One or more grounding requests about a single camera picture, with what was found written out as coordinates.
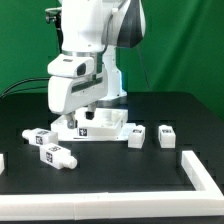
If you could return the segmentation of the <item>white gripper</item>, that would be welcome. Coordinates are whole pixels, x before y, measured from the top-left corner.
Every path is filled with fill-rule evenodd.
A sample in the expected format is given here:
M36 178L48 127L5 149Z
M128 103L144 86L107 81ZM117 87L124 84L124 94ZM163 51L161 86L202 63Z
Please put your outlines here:
M91 104L105 97L108 92L108 74L105 69L97 75L81 78L64 78L52 76L48 83L49 109L60 115L65 115L67 127L76 128L75 115L71 112L88 106L85 116L92 120L95 116L96 105Z

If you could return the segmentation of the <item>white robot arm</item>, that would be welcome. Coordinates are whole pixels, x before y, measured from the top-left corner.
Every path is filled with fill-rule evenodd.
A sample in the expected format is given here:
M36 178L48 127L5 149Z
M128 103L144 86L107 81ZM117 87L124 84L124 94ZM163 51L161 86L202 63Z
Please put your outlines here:
M93 119L99 101L109 104L126 95L116 50L133 48L144 37L141 0L59 0L61 53L49 63L50 110L77 127L75 112L85 106Z

